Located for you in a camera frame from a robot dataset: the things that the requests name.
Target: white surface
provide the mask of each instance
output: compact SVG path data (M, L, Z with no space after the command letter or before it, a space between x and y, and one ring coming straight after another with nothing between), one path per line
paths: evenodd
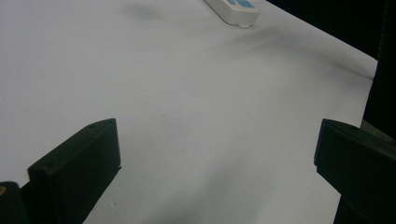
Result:
M122 170L85 223L330 224L321 120L361 122L376 62L264 1L0 2L0 180L116 118Z
M205 0L210 7L227 23L249 28L259 16L255 7L242 7L238 2L231 4L228 0Z

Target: blue label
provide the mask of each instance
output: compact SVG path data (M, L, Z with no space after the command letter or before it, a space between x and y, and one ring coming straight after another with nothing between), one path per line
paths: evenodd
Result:
M230 4L235 5L235 0L227 0Z
M251 5L247 0L236 0L236 2L241 6L241 7L251 7L255 8L253 5Z

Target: white device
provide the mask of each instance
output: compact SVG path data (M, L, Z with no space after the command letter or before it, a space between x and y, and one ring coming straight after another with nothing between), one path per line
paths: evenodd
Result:
M205 0L227 23L248 28L259 16L259 10L247 0Z

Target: black surface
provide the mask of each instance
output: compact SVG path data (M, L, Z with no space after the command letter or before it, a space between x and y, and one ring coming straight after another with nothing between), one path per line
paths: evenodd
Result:
M268 2L377 58L385 0L268 0Z
M378 66L364 119L396 140L396 1L387 1Z

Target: black object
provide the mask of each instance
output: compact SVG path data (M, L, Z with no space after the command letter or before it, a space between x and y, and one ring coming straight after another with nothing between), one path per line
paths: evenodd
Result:
M26 213L28 220L20 223L81 224L119 169L116 120L93 123L28 168L30 182L21 196L11 184L14 193L5 200L0 196L1 223L18 223L14 217ZM6 208L15 208L12 216L3 215Z
M315 165L341 195L334 223L396 223L396 147L354 126L322 121Z
M0 183L0 222L13 224L29 224L20 188L14 182Z

